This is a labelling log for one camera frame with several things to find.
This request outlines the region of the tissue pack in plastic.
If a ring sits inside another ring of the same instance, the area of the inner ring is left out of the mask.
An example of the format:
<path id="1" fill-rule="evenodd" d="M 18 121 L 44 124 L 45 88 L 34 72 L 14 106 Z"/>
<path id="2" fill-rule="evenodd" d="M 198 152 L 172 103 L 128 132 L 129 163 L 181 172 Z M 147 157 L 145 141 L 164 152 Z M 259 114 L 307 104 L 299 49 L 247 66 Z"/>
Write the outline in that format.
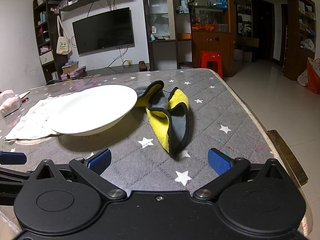
<path id="1" fill-rule="evenodd" d="M 0 97 L 0 113 L 2 117 L 6 117 L 18 110 L 22 104 L 20 96 L 11 89 L 1 92 Z"/>

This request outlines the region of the yellow grey microfiber cloth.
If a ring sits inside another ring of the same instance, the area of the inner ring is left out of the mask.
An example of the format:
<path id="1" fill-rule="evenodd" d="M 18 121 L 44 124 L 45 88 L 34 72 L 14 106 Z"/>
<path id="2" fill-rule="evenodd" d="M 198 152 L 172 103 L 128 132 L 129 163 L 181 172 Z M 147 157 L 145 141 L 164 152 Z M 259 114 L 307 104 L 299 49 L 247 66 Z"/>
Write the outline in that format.
<path id="1" fill-rule="evenodd" d="M 144 107 L 149 123 L 160 145 L 177 159 L 188 144 L 189 99 L 178 87 L 167 92 L 164 82 L 157 80 L 138 87 L 136 107 Z"/>

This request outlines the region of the red pen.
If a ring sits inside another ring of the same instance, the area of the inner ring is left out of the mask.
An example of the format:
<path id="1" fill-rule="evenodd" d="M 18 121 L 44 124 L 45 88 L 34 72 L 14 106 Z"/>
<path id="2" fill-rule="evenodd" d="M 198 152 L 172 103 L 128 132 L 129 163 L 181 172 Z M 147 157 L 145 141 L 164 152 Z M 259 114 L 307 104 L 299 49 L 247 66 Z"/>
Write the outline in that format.
<path id="1" fill-rule="evenodd" d="M 26 102 L 26 101 L 28 101 L 29 100 L 29 98 L 27 97 L 27 98 L 23 98 L 21 101 L 22 102 Z"/>

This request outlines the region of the black wall bookshelf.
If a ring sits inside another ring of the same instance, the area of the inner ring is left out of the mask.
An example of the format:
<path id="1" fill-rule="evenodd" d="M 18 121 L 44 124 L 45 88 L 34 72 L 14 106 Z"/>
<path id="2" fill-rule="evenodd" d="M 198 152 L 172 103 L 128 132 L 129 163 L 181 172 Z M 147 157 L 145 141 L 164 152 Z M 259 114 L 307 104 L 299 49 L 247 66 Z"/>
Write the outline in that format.
<path id="1" fill-rule="evenodd" d="M 46 83 L 61 80 L 62 67 L 68 57 L 56 53 L 59 35 L 62 29 L 57 27 L 57 18 L 61 16 L 58 2 L 52 0 L 34 0 L 33 17 L 37 52 Z"/>

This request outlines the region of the white paper sheet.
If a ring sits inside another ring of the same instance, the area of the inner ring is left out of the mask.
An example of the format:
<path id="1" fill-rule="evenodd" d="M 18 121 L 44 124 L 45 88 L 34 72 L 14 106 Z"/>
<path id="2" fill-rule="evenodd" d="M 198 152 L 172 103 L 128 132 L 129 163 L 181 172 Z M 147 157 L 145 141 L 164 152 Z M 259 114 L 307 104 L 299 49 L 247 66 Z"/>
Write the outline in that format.
<path id="1" fill-rule="evenodd" d="M 27 92 L 24 92 L 22 94 L 19 95 L 20 99 L 24 98 L 25 96 L 27 96 L 30 93 L 30 90 Z"/>

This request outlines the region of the red plastic stool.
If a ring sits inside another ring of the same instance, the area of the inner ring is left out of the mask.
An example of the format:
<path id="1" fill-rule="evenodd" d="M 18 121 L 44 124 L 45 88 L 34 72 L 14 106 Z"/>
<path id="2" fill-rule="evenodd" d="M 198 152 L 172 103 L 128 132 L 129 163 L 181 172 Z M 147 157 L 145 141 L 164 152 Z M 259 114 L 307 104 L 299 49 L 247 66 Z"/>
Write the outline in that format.
<path id="1" fill-rule="evenodd" d="M 208 68 L 223 77 L 222 58 L 217 51 L 200 51 L 199 68 Z"/>

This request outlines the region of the stack of boxes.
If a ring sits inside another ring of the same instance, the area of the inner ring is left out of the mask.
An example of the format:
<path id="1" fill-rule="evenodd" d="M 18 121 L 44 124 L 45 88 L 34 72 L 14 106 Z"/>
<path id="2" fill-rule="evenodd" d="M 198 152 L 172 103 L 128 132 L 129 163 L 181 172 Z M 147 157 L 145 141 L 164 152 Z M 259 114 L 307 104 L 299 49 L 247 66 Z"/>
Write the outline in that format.
<path id="1" fill-rule="evenodd" d="M 74 80 L 84 77 L 86 74 L 86 66 L 79 66 L 78 61 L 67 62 L 62 67 L 62 80 Z"/>

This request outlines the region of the glass door cabinet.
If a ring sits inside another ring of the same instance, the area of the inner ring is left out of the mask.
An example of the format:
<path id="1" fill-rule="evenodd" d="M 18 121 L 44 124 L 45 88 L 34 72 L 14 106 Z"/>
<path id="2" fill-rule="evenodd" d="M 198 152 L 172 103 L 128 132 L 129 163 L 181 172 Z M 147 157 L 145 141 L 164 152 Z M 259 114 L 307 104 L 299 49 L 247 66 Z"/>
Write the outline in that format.
<path id="1" fill-rule="evenodd" d="M 174 0 L 143 0 L 151 70 L 178 68 Z"/>

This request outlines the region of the white ceramic bowl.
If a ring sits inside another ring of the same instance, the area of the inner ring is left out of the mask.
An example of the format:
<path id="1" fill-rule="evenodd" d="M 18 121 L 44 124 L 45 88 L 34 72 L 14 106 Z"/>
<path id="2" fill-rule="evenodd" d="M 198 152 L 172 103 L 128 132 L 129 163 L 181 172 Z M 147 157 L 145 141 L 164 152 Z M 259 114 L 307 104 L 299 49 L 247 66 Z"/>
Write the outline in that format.
<path id="1" fill-rule="evenodd" d="M 134 89 L 104 85 L 57 97 L 50 103 L 48 126 L 58 134 L 87 136 L 103 132 L 133 109 Z"/>

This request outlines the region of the dark wooden display cabinet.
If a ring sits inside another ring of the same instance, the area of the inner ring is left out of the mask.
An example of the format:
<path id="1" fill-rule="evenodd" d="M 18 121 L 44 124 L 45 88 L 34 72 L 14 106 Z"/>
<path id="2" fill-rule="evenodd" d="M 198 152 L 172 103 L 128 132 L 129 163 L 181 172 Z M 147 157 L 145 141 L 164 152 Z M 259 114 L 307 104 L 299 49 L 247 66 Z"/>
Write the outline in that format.
<path id="1" fill-rule="evenodd" d="M 201 51 L 221 54 L 222 74 L 234 75 L 234 0 L 187 0 L 191 26 L 192 62 L 199 66 Z"/>

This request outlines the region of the low black tv bench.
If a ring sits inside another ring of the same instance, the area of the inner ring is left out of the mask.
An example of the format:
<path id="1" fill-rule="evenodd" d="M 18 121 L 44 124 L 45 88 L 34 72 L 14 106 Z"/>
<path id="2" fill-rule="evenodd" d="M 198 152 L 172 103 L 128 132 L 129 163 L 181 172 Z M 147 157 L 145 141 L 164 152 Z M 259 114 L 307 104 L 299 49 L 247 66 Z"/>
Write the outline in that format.
<path id="1" fill-rule="evenodd" d="M 123 73 L 135 73 L 143 72 L 150 70 L 150 64 L 145 63 L 143 67 L 140 67 L 140 64 L 124 65 L 124 66 L 114 66 L 114 67 L 105 67 L 100 69 L 86 70 L 84 77 L 93 77 L 93 76 L 107 76 L 113 74 L 123 74 Z"/>

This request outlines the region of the white patterned towel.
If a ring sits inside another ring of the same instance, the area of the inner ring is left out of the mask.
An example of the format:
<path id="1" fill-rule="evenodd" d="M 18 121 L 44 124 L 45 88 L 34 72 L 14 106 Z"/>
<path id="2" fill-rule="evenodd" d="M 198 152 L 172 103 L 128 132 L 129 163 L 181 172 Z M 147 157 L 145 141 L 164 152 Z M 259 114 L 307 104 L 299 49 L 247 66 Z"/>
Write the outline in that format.
<path id="1" fill-rule="evenodd" d="M 48 97 L 31 107 L 26 115 L 4 137 L 11 140 L 35 140 L 50 135 L 61 135 L 58 127 L 72 126 L 73 115 L 76 113 L 81 97 L 78 93 Z"/>

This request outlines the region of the red white bag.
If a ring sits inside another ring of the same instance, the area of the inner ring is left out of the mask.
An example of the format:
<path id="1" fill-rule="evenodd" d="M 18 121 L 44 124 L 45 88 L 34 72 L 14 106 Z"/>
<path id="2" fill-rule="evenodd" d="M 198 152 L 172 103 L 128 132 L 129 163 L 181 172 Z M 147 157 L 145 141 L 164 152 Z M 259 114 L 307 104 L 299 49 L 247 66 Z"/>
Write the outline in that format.
<path id="1" fill-rule="evenodd" d="M 307 90 L 315 94 L 320 94 L 320 64 L 319 59 L 307 60 L 306 70 L 300 74 L 297 79 L 298 83 Z"/>

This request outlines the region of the black flat television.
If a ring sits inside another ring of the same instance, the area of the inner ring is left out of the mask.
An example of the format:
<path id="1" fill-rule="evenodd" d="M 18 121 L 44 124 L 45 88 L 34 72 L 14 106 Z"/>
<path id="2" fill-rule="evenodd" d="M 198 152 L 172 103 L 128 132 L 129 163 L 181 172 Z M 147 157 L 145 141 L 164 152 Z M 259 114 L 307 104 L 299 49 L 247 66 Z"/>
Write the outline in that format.
<path id="1" fill-rule="evenodd" d="M 79 54 L 134 43 L 131 11 L 111 10 L 73 22 Z"/>

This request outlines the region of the canvas tote bag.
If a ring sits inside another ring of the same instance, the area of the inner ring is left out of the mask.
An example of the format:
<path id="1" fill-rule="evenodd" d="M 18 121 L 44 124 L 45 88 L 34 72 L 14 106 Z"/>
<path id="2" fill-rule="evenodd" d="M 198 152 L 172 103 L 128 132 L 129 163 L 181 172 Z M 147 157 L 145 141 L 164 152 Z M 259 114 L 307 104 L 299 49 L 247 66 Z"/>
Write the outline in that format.
<path id="1" fill-rule="evenodd" d="M 58 33 L 58 38 L 57 38 L 56 53 L 59 55 L 68 55 L 72 50 L 69 44 L 69 38 L 62 25 L 60 16 L 57 16 L 57 33 Z"/>

